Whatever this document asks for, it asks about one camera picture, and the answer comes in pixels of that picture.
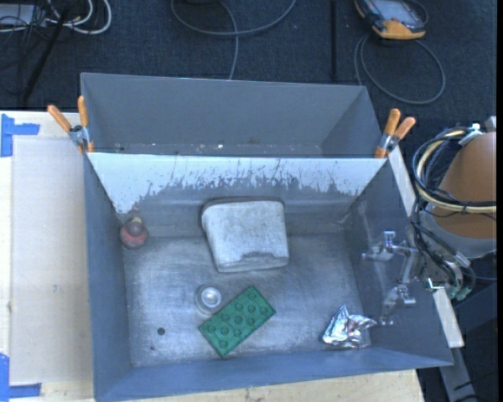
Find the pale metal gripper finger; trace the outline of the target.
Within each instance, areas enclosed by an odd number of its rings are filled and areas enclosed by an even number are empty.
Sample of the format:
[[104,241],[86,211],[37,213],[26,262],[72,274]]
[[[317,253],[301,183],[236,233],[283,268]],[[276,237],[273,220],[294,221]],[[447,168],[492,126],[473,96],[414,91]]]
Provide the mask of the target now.
[[380,324],[389,326],[392,324],[392,313],[397,307],[415,307],[417,300],[410,294],[405,284],[394,286],[387,294],[381,305]]
[[380,242],[374,244],[369,250],[360,255],[361,260],[370,261],[389,261],[394,255],[408,257],[411,248],[406,244],[395,244],[396,232],[394,230],[385,230]]

